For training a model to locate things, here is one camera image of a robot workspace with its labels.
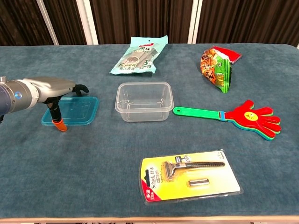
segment clear plastic container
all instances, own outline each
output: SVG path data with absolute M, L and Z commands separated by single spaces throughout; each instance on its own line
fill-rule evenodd
M 67 126 L 92 123 L 98 107 L 99 99 L 96 97 L 62 97 L 59 101 L 61 116 Z M 42 125 L 54 125 L 49 110 L 42 117 Z
M 123 83 L 118 87 L 115 109 L 124 121 L 166 120 L 174 107 L 166 82 Z

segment razor package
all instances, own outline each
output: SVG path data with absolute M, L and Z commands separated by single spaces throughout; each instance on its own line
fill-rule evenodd
M 145 158 L 139 180 L 145 203 L 241 193 L 223 150 Z

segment blue plastic container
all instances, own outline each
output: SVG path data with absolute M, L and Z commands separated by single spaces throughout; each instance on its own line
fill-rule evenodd
M 99 99 L 96 97 L 62 97 L 59 101 L 61 116 L 66 126 L 92 123 L 98 107 Z M 54 125 L 49 110 L 42 117 L 42 125 Z

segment snack bag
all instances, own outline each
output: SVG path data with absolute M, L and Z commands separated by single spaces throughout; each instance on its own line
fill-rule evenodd
M 167 43 L 167 35 L 161 38 L 131 37 L 129 49 L 110 72 L 115 75 L 147 71 L 155 73 L 153 62 Z
M 223 93 L 227 93 L 231 78 L 231 67 L 228 56 L 215 50 L 208 49 L 200 60 L 200 70 L 211 83 Z

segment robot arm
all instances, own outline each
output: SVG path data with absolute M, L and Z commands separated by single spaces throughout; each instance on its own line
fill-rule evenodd
M 7 81 L 0 77 L 0 115 L 33 107 L 44 103 L 50 110 L 53 123 L 60 131 L 66 131 L 60 109 L 60 98 L 70 92 L 82 96 L 81 91 L 89 92 L 85 85 L 55 77 L 35 77 Z

